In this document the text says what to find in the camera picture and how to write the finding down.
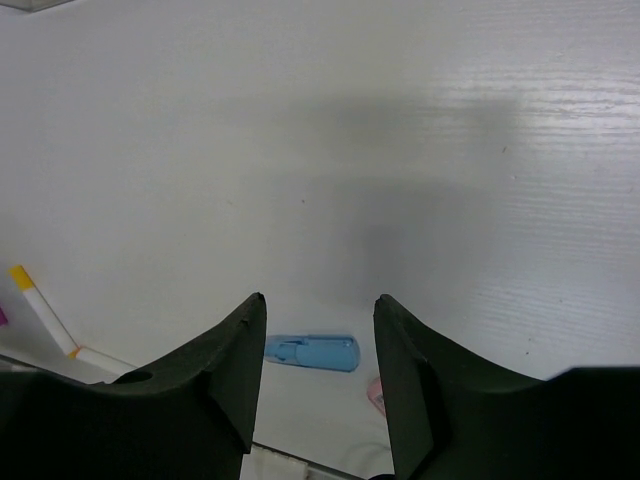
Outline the blue correction tape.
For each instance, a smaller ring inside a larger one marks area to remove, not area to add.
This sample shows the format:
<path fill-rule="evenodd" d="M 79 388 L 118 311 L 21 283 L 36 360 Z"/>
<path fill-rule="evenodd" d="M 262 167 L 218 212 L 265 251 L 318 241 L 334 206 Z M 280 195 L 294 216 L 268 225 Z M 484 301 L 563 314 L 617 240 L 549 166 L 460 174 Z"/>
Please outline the blue correction tape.
<path fill-rule="evenodd" d="M 271 363 L 346 373 L 358 368 L 360 357 L 351 335 L 270 335 L 264 349 Z"/>

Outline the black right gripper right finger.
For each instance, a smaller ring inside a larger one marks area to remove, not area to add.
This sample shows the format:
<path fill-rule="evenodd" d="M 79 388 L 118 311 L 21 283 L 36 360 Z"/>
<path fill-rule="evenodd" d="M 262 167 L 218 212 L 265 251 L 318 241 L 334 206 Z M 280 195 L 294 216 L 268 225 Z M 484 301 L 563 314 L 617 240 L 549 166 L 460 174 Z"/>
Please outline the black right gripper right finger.
<path fill-rule="evenodd" d="M 399 479 L 635 479 L 639 371 L 538 380 L 427 327 L 389 295 L 374 334 Z"/>

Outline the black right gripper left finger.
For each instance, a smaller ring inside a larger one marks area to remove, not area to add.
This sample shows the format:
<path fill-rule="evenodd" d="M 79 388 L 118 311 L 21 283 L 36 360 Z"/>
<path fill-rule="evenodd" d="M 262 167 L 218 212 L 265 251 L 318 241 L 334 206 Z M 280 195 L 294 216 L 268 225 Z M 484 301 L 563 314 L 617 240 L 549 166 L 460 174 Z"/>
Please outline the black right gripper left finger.
<path fill-rule="evenodd" d="M 255 428 L 266 301 L 116 381 L 1 375 L 5 479 L 236 479 Z"/>

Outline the white pen orange cap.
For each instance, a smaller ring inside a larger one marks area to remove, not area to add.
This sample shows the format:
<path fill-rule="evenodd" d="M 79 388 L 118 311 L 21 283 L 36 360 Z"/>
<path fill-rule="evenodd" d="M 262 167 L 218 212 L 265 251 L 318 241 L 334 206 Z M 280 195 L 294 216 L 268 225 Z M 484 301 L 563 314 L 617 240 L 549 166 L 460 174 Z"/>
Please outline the white pen orange cap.
<path fill-rule="evenodd" d="M 84 346 L 71 351 L 68 354 L 68 357 L 92 365 L 116 376 L 125 375 L 136 369 L 134 365 Z"/>

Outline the white pen yellow cap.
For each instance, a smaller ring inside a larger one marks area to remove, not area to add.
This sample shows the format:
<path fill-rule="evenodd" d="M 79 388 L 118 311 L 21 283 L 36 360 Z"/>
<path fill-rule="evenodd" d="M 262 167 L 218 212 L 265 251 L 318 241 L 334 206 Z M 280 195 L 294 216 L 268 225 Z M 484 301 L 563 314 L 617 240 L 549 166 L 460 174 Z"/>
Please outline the white pen yellow cap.
<path fill-rule="evenodd" d="M 79 346 L 72 339 L 24 267 L 22 265 L 11 267 L 9 275 L 59 349 L 67 357 L 74 358 Z"/>

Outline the pink correction tape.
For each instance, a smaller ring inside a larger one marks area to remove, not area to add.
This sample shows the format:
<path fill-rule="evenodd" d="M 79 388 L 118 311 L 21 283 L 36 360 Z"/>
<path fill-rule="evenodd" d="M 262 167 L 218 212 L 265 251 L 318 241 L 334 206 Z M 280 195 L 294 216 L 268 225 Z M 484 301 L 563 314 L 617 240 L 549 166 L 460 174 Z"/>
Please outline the pink correction tape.
<path fill-rule="evenodd" d="M 367 397 L 376 410 L 386 416 L 382 383 L 379 377 L 375 378 L 367 388 Z"/>

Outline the white front cover board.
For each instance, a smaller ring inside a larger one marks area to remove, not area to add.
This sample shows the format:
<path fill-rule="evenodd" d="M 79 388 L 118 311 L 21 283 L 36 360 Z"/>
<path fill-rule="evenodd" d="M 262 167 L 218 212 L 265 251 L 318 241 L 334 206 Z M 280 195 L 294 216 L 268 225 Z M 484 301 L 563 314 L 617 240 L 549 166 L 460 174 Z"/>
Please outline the white front cover board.
<path fill-rule="evenodd" d="M 241 480 L 269 479 L 369 479 L 372 473 L 360 468 L 349 472 L 308 460 L 260 443 L 243 456 Z"/>

